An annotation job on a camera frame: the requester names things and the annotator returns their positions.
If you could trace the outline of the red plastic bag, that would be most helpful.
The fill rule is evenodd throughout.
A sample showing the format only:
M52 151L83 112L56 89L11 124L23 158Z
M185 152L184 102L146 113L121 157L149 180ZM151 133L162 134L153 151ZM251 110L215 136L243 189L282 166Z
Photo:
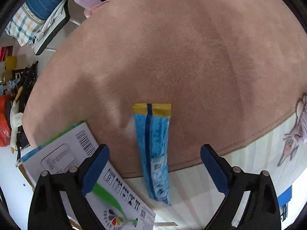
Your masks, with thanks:
M1 96L0 106L0 147L6 147L10 144L11 129L6 118L6 102L10 101L10 96Z

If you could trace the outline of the plaid blue pillow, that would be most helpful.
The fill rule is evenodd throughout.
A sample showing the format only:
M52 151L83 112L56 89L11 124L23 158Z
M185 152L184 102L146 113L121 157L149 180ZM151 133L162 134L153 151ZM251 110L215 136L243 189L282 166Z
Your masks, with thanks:
M5 32L16 39L21 47L34 45L62 14L65 2L66 0L26 0L10 19Z

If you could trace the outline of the blue long sachet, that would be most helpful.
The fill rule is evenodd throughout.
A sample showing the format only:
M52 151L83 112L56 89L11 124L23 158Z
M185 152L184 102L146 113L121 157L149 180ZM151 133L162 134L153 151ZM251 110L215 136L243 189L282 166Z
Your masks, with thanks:
M143 176L151 199L170 205L168 139L171 104L133 105Z

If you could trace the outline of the cardboard box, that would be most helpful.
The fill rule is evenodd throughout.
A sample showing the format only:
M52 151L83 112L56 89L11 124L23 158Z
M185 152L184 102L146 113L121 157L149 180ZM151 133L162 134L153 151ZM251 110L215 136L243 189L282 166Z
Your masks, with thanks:
M155 213L80 122L25 154L18 168L34 189L28 229L153 229Z

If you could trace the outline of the white goose plush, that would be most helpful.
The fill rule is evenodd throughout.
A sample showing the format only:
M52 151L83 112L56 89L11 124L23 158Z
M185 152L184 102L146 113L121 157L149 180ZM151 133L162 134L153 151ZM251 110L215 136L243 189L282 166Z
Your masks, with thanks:
M17 133L18 128L22 125L23 113L19 112L19 101L13 101L12 108L10 110L10 126L12 128L10 137L11 152L14 153L17 150Z

